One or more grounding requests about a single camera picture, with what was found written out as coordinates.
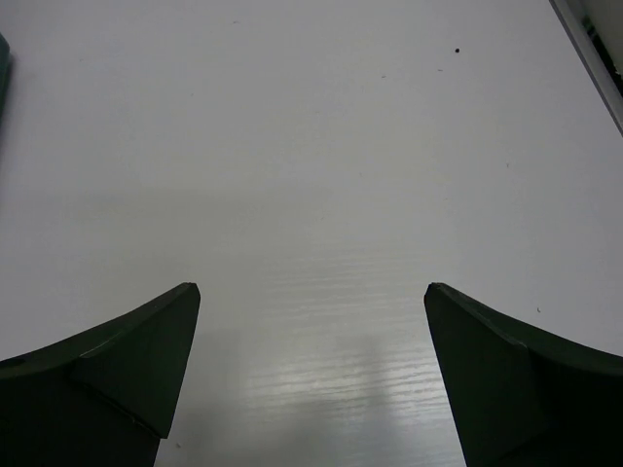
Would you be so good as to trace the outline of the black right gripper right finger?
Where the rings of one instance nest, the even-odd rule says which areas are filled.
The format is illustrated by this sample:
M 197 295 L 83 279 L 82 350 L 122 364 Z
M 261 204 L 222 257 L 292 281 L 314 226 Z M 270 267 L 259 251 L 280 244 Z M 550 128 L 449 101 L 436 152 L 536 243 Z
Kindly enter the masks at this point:
M 621 465 L 621 357 L 444 283 L 423 301 L 467 465 Z

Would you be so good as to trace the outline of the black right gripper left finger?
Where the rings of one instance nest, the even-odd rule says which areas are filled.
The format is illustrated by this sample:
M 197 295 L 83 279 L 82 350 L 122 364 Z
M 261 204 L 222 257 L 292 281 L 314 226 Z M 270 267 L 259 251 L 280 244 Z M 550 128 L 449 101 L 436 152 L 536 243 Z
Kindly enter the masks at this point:
M 152 466 L 174 419 L 199 317 L 186 282 L 1 363 L 4 466 Z

